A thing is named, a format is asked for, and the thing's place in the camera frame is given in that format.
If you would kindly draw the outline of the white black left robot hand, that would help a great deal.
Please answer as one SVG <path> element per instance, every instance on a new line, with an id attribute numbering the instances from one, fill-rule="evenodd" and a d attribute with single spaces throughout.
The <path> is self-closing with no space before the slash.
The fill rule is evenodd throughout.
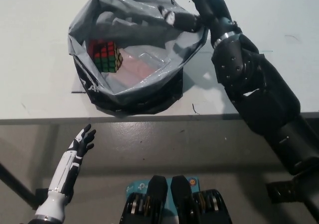
<path id="1" fill-rule="evenodd" d="M 74 188 L 85 154 L 94 147 L 92 141 L 96 130 L 91 125 L 83 128 L 73 139 L 59 161 L 51 180 L 49 190 L 69 196 Z"/>

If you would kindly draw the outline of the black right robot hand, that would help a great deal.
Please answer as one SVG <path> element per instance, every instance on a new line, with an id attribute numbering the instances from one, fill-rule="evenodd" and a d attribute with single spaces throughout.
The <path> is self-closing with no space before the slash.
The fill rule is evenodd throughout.
<path id="1" fill-rule="evenodd" d="M 241 29 L 235 23 L 229 13 L 224 0 L 192 0 L 198 15 L 176 12 L 165 8 L 162 5 L 158 9 L 165 22 L 174 28 L 186 32 L 198 32 L 206 27 L 211 31 L 211 41 L 228 32 L 240 33 Z"/>

